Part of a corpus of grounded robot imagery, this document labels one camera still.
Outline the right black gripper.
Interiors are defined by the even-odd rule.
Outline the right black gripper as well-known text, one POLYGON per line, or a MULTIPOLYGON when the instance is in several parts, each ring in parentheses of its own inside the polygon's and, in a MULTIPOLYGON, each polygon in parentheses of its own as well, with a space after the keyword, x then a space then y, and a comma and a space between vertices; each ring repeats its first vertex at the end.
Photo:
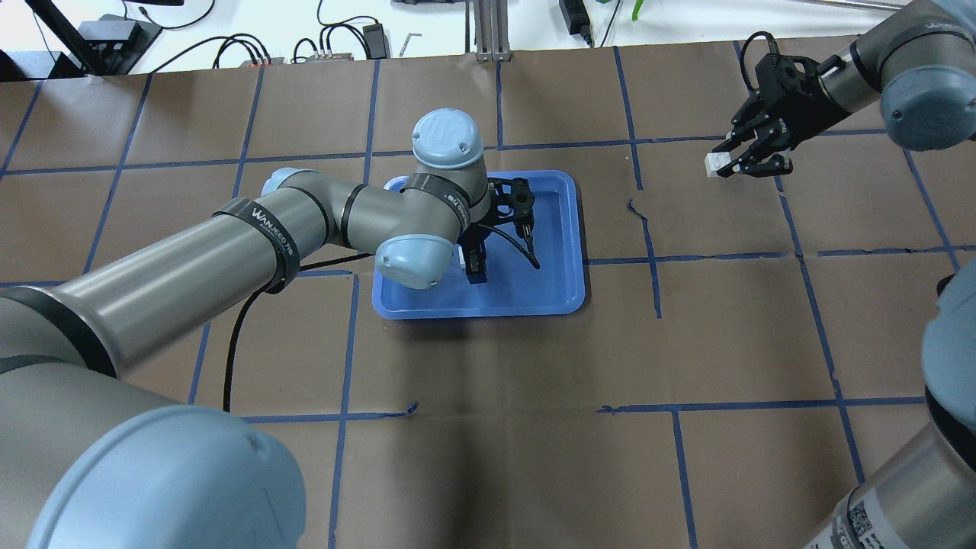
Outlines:
POLYGON ((759 90, 753 91, 736 112, 726 139, 712 150, 729 154, 730 158, 722 162, 722 178, 791 174, 791 146, 818 136, 851 115, 827 94, 815 59, 765 55, 754 73, 759 90))

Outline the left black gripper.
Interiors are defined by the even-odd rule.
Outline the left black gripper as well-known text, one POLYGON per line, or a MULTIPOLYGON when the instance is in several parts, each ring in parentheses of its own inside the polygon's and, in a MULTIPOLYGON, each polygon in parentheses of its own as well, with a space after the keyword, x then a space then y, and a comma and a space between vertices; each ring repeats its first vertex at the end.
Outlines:
POLYGON ((487 281, 486 240, 492 230, 481 223, 471 223, 461 234, 461 254, 464 256, 464 270, 468 281, 485 284, 487 281))

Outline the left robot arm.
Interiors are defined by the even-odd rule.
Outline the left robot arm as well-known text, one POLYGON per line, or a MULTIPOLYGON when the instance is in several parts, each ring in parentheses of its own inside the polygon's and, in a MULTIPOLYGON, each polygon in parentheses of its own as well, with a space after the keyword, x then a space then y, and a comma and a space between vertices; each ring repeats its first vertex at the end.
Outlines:
POLYGON ((393 192, 284 168, 260 198, 52 288, 2 291, 4 548, 294 548, 307 496, 279 440, 234 416, 247 313, 324 246, 374 257, 426 291, 490 207, 477 122, 425 114, 414 173, 393 192), (232 308, 220 409, 175 402, 126 378, 232 308))

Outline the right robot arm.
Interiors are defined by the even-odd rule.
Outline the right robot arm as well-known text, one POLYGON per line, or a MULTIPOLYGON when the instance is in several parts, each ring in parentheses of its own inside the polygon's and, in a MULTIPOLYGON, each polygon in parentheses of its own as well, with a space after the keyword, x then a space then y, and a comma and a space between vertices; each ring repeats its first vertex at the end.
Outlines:
POLYGON ((918 169, 974 152, 974 3, 910 1, 837 47, 738 42, 711 176, 776 185, 862 482, 799 548, 974 546, 974 246, 918 169))

